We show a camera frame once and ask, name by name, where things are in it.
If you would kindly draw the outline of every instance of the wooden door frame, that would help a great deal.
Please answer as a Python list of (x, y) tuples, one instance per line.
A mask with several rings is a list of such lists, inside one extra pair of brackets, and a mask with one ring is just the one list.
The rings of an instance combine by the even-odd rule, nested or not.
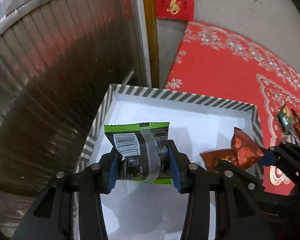
[(151, 83), (153, 88), (159, 88), (159, 42), (155, 0), (143, 0), (143, 5), (146, 18)]

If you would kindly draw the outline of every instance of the wrapped candy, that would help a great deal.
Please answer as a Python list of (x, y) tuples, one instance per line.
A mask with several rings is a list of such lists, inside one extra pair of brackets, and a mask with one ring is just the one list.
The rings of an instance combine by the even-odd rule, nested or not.
[(283, 133), (280, 137), (280, 140), (296, 144), (295, 140), (294, 140), (294, 137), (289, 133)]
[(201, 153), (207, 171), (216, 172), (220, 160), (226, 160), (243, 168), (250, 168), (255, 162), (263, 158), (259, 146), (241, 129), (235, 127), (231, 139), (231, 149)]
[(217, 171), (217, 164), (221, 160), (225, 160), (233, 163), (236, 166), (239, 166), (239, 162), (234, 156), (232, 149), (223, 149), (207, 153), (201, 153), (200, 156), (206, 165), (206, 170), (210, 172)]
[(292, 116), (286, 105), (278, 113), (278, 118), (286, 133), (289, 133), (292, 127)]
[(294, 109), (291, 109), (291, 112), (292, 112), (292, 127), (296, 135), (300, 139), (300, 115)]
[(258, 144), (237, 127), (234, 128), (231, 149), (234, 151), (234, 156), (238, 159), (239, 166), (244, 170), (263, 158), (263, 153)]

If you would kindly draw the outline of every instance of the gold chinese character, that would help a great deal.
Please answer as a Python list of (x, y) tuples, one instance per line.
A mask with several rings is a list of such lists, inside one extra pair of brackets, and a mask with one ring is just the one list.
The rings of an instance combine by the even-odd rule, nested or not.
[(180, 11), (181, 2), (177, 2), (177, 0), (171, 0), (170, 7), (167, 9), (167, 12), (171, 12), (171, 14), (176, 15)]
[(230, 156), (227, 156), (226, 158), (221, 158), (221, 160), (224, 160), (224, 161), (227, 161), (227, 162), (231, 162), (230, 160), (228, 160), (228, 158), (230, 158)]

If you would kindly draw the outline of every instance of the white surface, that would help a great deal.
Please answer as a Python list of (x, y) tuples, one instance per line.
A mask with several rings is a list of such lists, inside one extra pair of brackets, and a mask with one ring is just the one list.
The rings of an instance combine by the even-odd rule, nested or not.
[[(194, 20), (227, 28), (254, 40), (282, 57), (300, 74), (298, 10), (291, 0), (254, 1), (195, 0)], [(177, 52), (175, 42), (184, 29), (182, 22), (158, 21), (161, 86)]]
[(145, 8), (143, 5), (143, 0), (137, 0), (137, 5), (138, 5), (143, 54), (145, 59), (147, 87), (151, 87), (151, 70), (150, 70), (150, 59), (149, 59), (148, 36), (147, 36), (147, 29), (146, 29), (146, 16), (145, 16)]
[[(170, 122), (169, 139), (191, 162), (203, 167), (199, 154), (229, 148), (235, 126), (252, 136), (249, 112), (122, 94), (115, 97), (105, 124)], [(98, 162), (111, 149), (102, 129), (90, 164)], [(215, 199), (214, 192), (211, 194), (209, 239), (214, 239)], [(173, 185), (117, 181), (110, 195), (101, 196), (109, 240), (180, 239), (187, 199)]]

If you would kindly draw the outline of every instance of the silver floral pattern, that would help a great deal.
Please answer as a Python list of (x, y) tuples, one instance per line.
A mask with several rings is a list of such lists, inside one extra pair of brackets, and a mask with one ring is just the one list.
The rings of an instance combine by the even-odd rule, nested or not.
[(281, 134), (277, 127), (276, 114), (287, 103), (294, 109), (298, 109), (300, 113), (300, 99), (263, 75), (256, 75), (256, 79), (260, 84), (260, 92), (265, 99), (264, 106), (268, 115), (268, 129), (271, 135), (270, 146), (274, 146), (276, 139)]
[[(194, 30), (193, 26), (197, 26), (199, 29)], [(291, 87), (300, 93), (300, 75), (277, 55), (245, 37), (216, 26), (189, 22), (182, 41), (199, 41), (200, 44), (211, 46), (216, 50), (230, 49), (233, 55), (237, 55), (245, 61), (255, 60), (259, 66), (267, 71), (274, 71), (283, 82), (290, 83)]]
[(171, 80), (171, 82), (167, 82), (166, 83), (166, 89), (169, 89), (169, 88), (171, 88), (171, 89), (175, 89), (175, 88), (180, 88), (180, 85), (182, 85), (182, 80), (181, 79), (175, 79), (175, 78), (173, 78), (172, 80)]
[(185, 56), (187, 55), (187, 52), (185, 50), (180, 50), (177, 55), (176, 55), (176, 58), (174, 60), (175, 63), (177, 64), (181, 64), (182, 63), (182, 56)]

